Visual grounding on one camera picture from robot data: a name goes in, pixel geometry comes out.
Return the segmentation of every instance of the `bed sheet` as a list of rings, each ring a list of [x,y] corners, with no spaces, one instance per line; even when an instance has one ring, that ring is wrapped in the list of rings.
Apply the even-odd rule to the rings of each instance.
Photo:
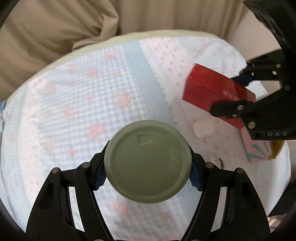
[[[239,130],[181,100],[194,63],[228,77],[245,66],[243,57],[219,38],[155,37],[77,56],[19,88],[3,112],[0,189],[18,225],[25,230],[53,167],[76,168],[100,152],[120,128],[143,119],[175,127],[205,160],[218,156],[226,169],[244,168],[268,214],[290,178],[288,146],[274,161],[250,163]],[[249,88],[258,97],[266,94],[259,82]],[[208,118],[215,119],[217,132],[195,137],[193,123]],[[75,225],[83,230],[73,189],[70,194]],[[108,181],[96,192],[107,226],[122,240],[180,239],[200,195],[190,182],[159,204],[126,200]],[[213,229],[219,228],[223,198],[224,189]]]

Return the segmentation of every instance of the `blue gripper pad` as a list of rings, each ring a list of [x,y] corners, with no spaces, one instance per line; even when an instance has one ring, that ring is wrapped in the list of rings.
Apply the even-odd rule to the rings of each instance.
[[[196,168],[194,163],[192,163],[189,180],[192,186],[196,187],[198,191],[202,191],[202,183],[200,182],[200,173],[198,172],[198,169]]]
[[[236,77],[233,77],[231,78],[233,81],[241,84],[242,86],[248,86],[249,83],[251,83],[253,80],[251,77],[249,76],[246,76],[246,75],[239,75],[239,76],[236,76]]]
[[[104,162],[102,162],[100,167],[96,171],[96,182],[94,186],[96,187],[97,190],[99,189],[99,187],[104,185],[106,178],[107,176],[105,173]]]
[[[6,100],[0,102],[0,111],[4,110],[5,104],[6,104]]]

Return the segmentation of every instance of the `beige fabric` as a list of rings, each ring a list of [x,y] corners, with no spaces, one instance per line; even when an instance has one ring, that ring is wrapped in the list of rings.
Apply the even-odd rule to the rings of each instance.
[[[110,0],[121,34],[158,30],[204,31],[228,40],[244,12],[241,0]]]
[[[40,70],[38,73],[33,75],[30,79],[28,79],[24,84],[28,84],[31,80],[34,78],[37,78],[38,76],[55,69],[61,64],[67,63],[69,61],[72,61],[73,59],[87,54],[89,52],[108,48],[113,45],[118,45],[130,41],[140,40],[140,39],[146,39],[146,38],[157,38],[157,37],[180,37],[180,36],[197,36],[197,37],[209,37],[209,38],[217,38],[216,35],[205,33],[205,32],[199,32],[199,31],[189,31],[189,30],[155,30],[155,31],[146,31],[146,32],[136,32],[136,33],[130,33],[125,35],[117,35],[114,37],[109,38],[106,41],[92,44],[85,46],[84,48],[80,48],[72,53],[69,53],[60,59],[56,60],[55,62],[51,63],[50,65],[46,66],[44,69]],[[7,99],[6,106],[9,105],[13,99],[15,92],[12,93],[11,96]]]
[[[114,36],[109,0],[20,0],[0,30],[0,100],[51,62]]]

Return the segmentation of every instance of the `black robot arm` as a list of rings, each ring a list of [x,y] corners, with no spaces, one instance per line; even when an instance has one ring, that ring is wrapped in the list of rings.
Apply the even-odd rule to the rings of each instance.
[[[241,118],[253,140],[296,139],[296,2],[245,0],[244,4],[271,31],[281,49],[247,61],[239,74],[252,80],[279,81],[281,89],[255,103],[238,100],[216,104],[210,113]]]

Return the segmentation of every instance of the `beige curtain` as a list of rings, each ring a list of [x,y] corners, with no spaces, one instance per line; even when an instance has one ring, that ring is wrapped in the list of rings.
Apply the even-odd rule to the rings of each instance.
[[[244,13],[242,0],[110,0],[119,15],[120,34],[186,29],[228,40]]]
[[[109,0],[20,0],[0,30],[0,101],[74,48],[117,32]]]

